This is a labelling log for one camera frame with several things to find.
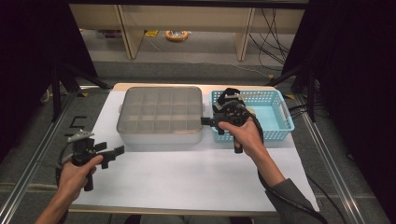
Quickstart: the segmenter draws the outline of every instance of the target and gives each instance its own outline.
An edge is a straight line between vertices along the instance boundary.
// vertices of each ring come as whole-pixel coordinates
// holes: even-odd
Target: black sleeve
[[[263,178],[259,172],[259,179],[262,182]],[[300,190],[294,185],[294,183],[290,179],[286,179],[282,183],[272,187],[272,189],[293,202],[301,204],[310,209],[314,209],[312,207],[311,202],[309,202],[305,196],[300,192]],[[293,205],[290,205],[280,199],[278,199],[273,193],[266,190],[265,193],[268,196],[268,199],[273,204],[274,208],[280,215],[280,223],[304,223],[304,224],[316,224],[322,223],[317,218],[311,216],[310,214],[302,211],[299,208],[296,208]]]

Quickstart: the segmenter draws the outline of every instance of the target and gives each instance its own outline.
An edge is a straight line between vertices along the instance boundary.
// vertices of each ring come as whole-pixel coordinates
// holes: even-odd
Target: floor
[[[90,30],[83,30],[81,34],[99,78],[111,84],[126,81],[197,82],[196,73],[210,71],[210,78],[203,77],[198,81],[203,84],[243,85],[253,82],[263,85],[270,76],[279,76],[278,70],[282,66],[270,56],[259,54],[258,47],[252,40],[260,45],[262,37],[258,34],[249,40],[247,56],[243,62],[236,60],[232,34],[191,32],[186,41],[175,43],[166,40],[163,32],[159,32],[157,37],[144,38],[137,57],[133,60],[127,58],[120,38],[105,38],[103,34]],[[293,35],[280,35],[279,42],[289,48],[293,38]],[[276,45],[273,38],[269,41]],[[278,49],[266,48],[280,61],[283,60]],[[292,78],[277,86],[287,98],[289,108],[303,105],[305,100],[304,95],[293,95],[290,92],[291,83]],[[91,85],[84,80],[80,84]],[[101,106],[98,105],[102,105],[106,97],[106,91],[93,91],[86,97],[65,95],[64,102],[71,103],[58,127],[50,122],[50,99],[35,111],[20,143],[11,149],[0,164],[0,199],[2,204],[13,203],[11,207],[14,208],[4,223],[30,223],[37,218],[56,190],[53,161],[59,154],[59,148],[62,148],[64,137],[76,130],[70,125],[73,118],[86,115],[85,119],[77,120],[74,125],[91,130],[100,113]],[[329,223],[342,223],[341,216],[332,205],[334,201],[346,223],[389,223],[358,167],[347,156],[347,148],[325,108],[317,105],[315,109],[315,123],[310,122],[302,110],[296,109],[290,113],[296,127],[292,136],[305,171],[320,186],[319,188],[310,181],[322,215]],[[318,136],[324,140],[316,140],[315,137]],[[37,155],[37,151],[41,151],[42,155]],[[21,191],[21,197],[12,196],[23,184],[25,189]],[[128,215],[122,214],[70,213],[65,223],[124,223],[127,217]],[[276,217],[255,217],[255,223],[278,223],[278,220]]]

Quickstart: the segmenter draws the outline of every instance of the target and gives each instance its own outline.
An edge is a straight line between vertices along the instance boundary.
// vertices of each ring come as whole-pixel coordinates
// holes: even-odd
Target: blue plastic basket
[[[210,102],[215,103],[222,93],[223,91],[212,91]],[[294,130],[293,121],[280,91],[241,91],[240,94],[246,107],[254,110],[264,132],[264,140],[282,141]],[[216,128],[213,128],[213,131],[215,142],[233,141],[228,132],[219,135]]]

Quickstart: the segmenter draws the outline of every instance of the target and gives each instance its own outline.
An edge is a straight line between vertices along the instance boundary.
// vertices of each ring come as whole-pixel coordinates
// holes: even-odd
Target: handheld controller
[[[113,150],[109,150],[105,152],[99,152],[107,148],[107,143],[103,142],[95,145],[94,139],[90,138],[90,136],[92,135],[93,133],[88,133],[81,130],[72,137],[68,138],[67,141],[68,144],[73,143],[73,153],[71,155],[71,161],[76,166],[82,166],[86,164],[88,161],[90,161],[93,157],[97,155],[102,155],[103,159],[100,164],[102,165],[102,169],[106,169],[108,168],[108,163],[110,161],[114,161],[117,156],[124,153],[124,146],[116,147]],[[63,153],[61,153],[60,155],[61,158],[59,162],[60,164],[58,164],[58,167],[56,169],[56,180],[58,184],[59,184],[59,179],[61,177],[62,166],[63,166],[63,162],[61,162],[62,156]],[[92,174],[88,174],[87,178],[88,178],[88,183],[84,187],[84,190],[85,191],[93,190]]]
[[[209,125],[218,130],[219,135],[224,135],[224,130],[219,127],[219,122],[226,121],[235,126],[242,126],[253,116],[245,108],[243,99],[239,96],[240,91],[233,88],[227,88],[219,97],[219,99],[212,105],[213,118],[201,118],[202,125]],[[237,147],[233,144],[235,153],[242,153],[243,146]]]

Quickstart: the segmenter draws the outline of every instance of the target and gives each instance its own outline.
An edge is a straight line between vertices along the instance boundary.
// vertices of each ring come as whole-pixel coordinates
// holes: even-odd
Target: wire
[[[262,63],[262,59],[261,59],[261,57],[260,57],[261,53],[262,53],[262,51],[260,50],[260,51],[259,51],[259,62],[260,62],[260,64],[262,65],[262,67],[267,68],[267,69],[271,69],[271,70],[274,70],[274,71],[277,71],[277,72],[281,72],[281,71],[282,71],[281,69],[275,69],[275,68],[270,68],[270,67],[268,67],[268,66],[265,66],[265,65]]]
[[[243,109],[253,119],[253,122],[255,123],[256,128],[259,131],[260,138],[261,138],[262,142],[264,143],[264,135],[263,135],[262,126],[260,125],[259,120],[256,118],[256,116],[251,114],[250,111],[248,111],[244,106],[240,105],[239,108]],[[262,175],[260,174],[259,171],[258,171],[258,174],[259,174],[260,182],[262,183],[264,188],[266,190],[268,190],[268,192],[270,192],[272,195],[277,197],[279,200],[281,200],[281,201],[283,201],[285,203],[288,203],[288,204],[294,206],[295,208],[307,213],[308,215],[316,218],[320,222],[327,224],[327,220],[320,213],[318,213],[314,209],[311,209],[311,208],[309,208],[307,206],[304,206],[304,205],[302,205],[300,203],[297,203],[297,202],[294,202],[294,201],[292,201],[292,200],[290,200],[288,198],[285,198],[283,195],[279,194],[278,192],[276,192],[275,190],[273,190],[272,188],[270,188],[268,186],[268,184],[265,182],[264,178],[262,177]]]
[[[154,47],[154,48],[157,49],[158,51],[162,52],[162,50],[159,49],[157,46],[155,46],[155,45],[151,42],[151,40],[149,40],[148,38],[145,38],[145,39],[152,45],[152,47]]]
[[[234,67],[237,67],[237,68],[239,68],[239,69],[245,70],[245,71],[255,72],[255,73],[258,73],[258,74],[260,74],[260,75],[262,75],[262,76],[264,76],[264,77],[270,78],[268,75],[265,75],[264,73],[261,73],[261,72],[259,72],[259,71],[257,71],[257,70],[247,69],[247,68],[244,68],[244,67],[235,65],[235,64],[230,64],[230,65],[231,65],[231,66],[234,66]]]
[[[341,219],[343,219],[343,222],[347,223],[340,208],[337,206],[337,204],[335,204],[335,202],[332,200],[332,198],[330,198],[330,196],[326,193],[326,191],[311,176],[309,176],[307,173],[305,173],[305,175],[315,186],[317,186],[318,189],[320,189],[320,191],[322,191],[324,196],[329,200],[329,202],[332,204],[332,206],[334,206],[335,210],[337,210],[337,213],[340,215]]]
[[[59,154],[59,158],[58,158],[58,164],[57,166],[59,166],[59,168],[62,168],[63,166],[63,157],[64,157],[64,152],[66,151],[67,147],[69,146],[70,143],[66,142],[66,144],[64,145],[64,147],[61,150],[61,153]]]
[[[249,36],[250,36],[251,40],[253,41],[253,43],[256,45],[256,47],[260,50],[260,52],[262,51],[262,52],[266,53],[268,56],[270,56],[275,61],[277,61],[281,64],[285,63],[283,60],[276,57],[273,53],[271,53],[270,51],[268,51],[267,49],[262,47],[265,44],[265,42],[262,42],[262,44],[259,44],[259,43],[257,43],[257,41],[253,38],[253,36],[251,34],[249,34]]]
[[[314,114],[316,114],[317,116],[319,116],[321,118],[324,118],[324,119],[331,119],[329,116],[324,116],[324,115],[321,115],[321,114],[316,113],[316,112],[314,112]]]
[[[295,114],[292,114],[291,115],[291,119],[296,119],[297,117],[299,117],[299,116],[301,116],[303,113],[305,113],[305,112],[308,112],[307,110],[304,110],[304,111],[299,111],[299,112],[297,112],[297,113],[295,113]]]
[[[318,101],[318,102],[314,102],[314,105],[322,105],[322,104],[320,103],[320,101]],[[298,108],[302,108],[302,107],[307,107],[307,106],[308,106],[308,104],[296,105],[296,106],[293,106],[293,107],[289,108],[289,112],[292,111],[292,110],[295,110],[295,109],[298,109]]]
[[[107,221],[107,224],[110,224],[111,223],[111,219],[113,218],[113,214],[110,214],[110,216],[108,217],[108,221]]]
[[[268,42],[266,41],[267,37],[265,37],[264,42],[266,42],[269,46],[273,47],[274,49],[278,49],[278,50],[280,51],[280,54],[282,55],[282,57],[283,57],[284,59],[286,59],[286,56],[285,56],[284,52],[285,52],[285,50],[286,50],[286,52],[289,52],[290,50],[289,50],[288,48],[286,48],[285,46],[283,46],[283,45],[280,43],[279,38],[278,38],[278,36],[277,36],[277,29],[276,29],[276,9],[273,8],[273,20],[272,20],[272,22],[271,22],[271,25],[270,25],[269,21],[267,20],[267,17],[265,16],[265,13],[264,13],[264,10],[263,10],[263,9],[262,9],[262,15],[264,16],[264,19],[265,19],[265,21],[266,21],[266,23],[267,23],[267,25],[268,25],[268,29],[269,29],[269,30],[268,30],[268,34],[267,34],[267,37],[268,37],[269,34],[271,34],[271,35],[273,36],[275,42],[277,43],[278,48],[275,47],[275,46],[273,46],[272,44],[268,43]]]

